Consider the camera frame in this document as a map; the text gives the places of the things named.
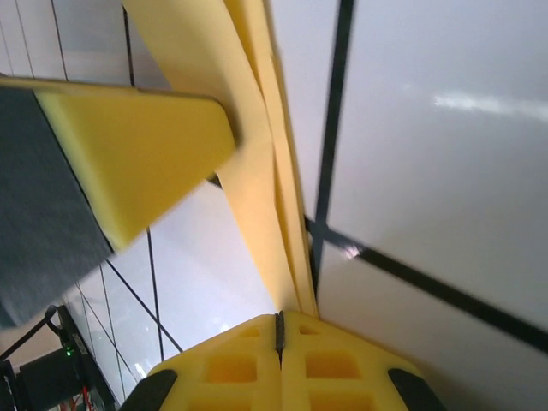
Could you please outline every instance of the black rubber pad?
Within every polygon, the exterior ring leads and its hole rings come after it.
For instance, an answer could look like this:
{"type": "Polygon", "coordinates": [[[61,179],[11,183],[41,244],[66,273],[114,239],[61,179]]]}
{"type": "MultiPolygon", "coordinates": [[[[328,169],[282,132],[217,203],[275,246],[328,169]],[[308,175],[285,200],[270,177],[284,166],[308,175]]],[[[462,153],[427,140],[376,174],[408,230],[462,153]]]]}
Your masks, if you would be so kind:
{"type": "Polygon", "coordinates": [[[0,329],[28,321],[110,254],[34,93],[0,87],[0,329]]]}

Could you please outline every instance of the yellow 3d-printed part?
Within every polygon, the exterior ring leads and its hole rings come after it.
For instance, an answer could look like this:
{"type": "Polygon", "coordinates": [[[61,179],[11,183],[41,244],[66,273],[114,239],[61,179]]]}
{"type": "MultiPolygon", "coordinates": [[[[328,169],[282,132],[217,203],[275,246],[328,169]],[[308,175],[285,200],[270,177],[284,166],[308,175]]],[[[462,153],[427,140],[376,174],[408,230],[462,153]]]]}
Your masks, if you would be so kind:
{"type": "Polygon", "coordinates": [[[32,88],[115,250],[210,176],[234,151],[211,99],[131,88],[1,79],[32,88]]]}
{"type": "Polygon", "coordinates": [[[415,366],[305,314],[283,322],[257,317],[155,367],[177,373],[161,411],[407,410],[388,371],[419,377],[415,366]]]}

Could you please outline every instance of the white panel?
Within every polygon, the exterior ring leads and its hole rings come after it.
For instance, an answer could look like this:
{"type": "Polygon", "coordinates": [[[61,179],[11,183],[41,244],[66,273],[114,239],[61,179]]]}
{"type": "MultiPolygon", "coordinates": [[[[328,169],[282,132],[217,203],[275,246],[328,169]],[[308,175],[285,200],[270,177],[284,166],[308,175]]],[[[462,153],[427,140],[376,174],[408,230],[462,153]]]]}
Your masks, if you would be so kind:
{"type": "Polygon", "coordinates": [[[274,313],[223,191],[209,182],[152,227],[160,319],[182,349],[274,313]]]}
{"type": "Polygon", "coordinates": [[[129,19],[129,37],[131,38],[131,57],[134,67],[135,86],[170,90],[170,83],[165,79],[160,67],[152,58],[135,24],[129,19]]]}
{"type": "Polygon", "coordinates": [[[118,361],[120,363],[120,369],[122,373],[123,392],[125,393],[126,398],[128,398],[129,394],[131,394],[131,391],[133,391],[135,386],[137,385],[137,381],[124,364],[123,359],[120,355],[118,355],[118,361]]]}
{"type": "Polygon", "coordinates": [[[122,377],[118,369],[117,354],[112,341],[104,332],[93,310],[86,304],[87,320],[92,333],[93,347],[95,349],[95,361],[104,379],[109,385],[114,397],[119,403],[124,401],[122,389],[122,377]]]}
{"type": "Polygon", "coordinates": [[[164,358],[166,360],[180,354],[177,347],[173,345],[171,340],[168,338],[168,336],[165,335],[163,331],[162,331],[162,346],[164,347],[164,358]]]}
{"type": "Polygon", "coordinates": [[[17,0],[17,5],[34,77],[65,80],[52,2],[17,0]]]}
{"type": "Polygon", "coordinates": [[[0,24],[8,48],[13,75],[33,77],[25,35],[15,0],[0,0],[0,24]]]}
{"type": "Polygon", "coordinates": [[[129,85],[122,5],[53,0],[69,80],[129,85]]]}
{"type": "Polygon", "coordinates": [[[129,248],[111,258],[110,262],[143,300],[148,309],[154,313],[156,308],[146,233],[137,237],[129,248]]]}
{"type": "Polygon", "coordinates": [[[144,378],[161,361],[158,326],[107,264],[103,274],[118,352],[134,377],[144,378]]]}
{"type": "Polygon", "coordinates": [[[343,250],[325,248],[322,319],[414,359],[448,409],[539,409],[548,357],[343,250]]]}
{"type": "Polygon", "coordinates": [[[337,0],[271,2],[305,213],[310,217],[316,206],[337,5],[337,0]]]}
{"type": "Polygon", "coordinates": [[[78,287],[74,286],[67,291],[65,294],[65,301],[72,320],[76,324],[76,327],[78,327],[78,331],[82,335],[82,338],[84,338],[90,352],[95,356],[92,345],[92,334],[89,331],[86,313],[84,312],[84,301],[82,300],[82,295],[78,287]]]}
{"type": "Polygon", "coordinates": [[[358,2],[329,224],[548,328],[543,2],[358,2]]]}
{"type": "Polygon", "coordinates": [[[98,267],[80,280],[80,289],[84,297],[86,297],[87,302],[92,306],[98,320],[109,333],[109,337],[112,338],[109,308],[106,302],[106,295],[104,294],[101,271],[98,267]]]}
{"type": "Polygon", "coordinates": [[[13,75],[7,47],[3,36],[2,21],[0,20],[0,74],[13,75]]]}

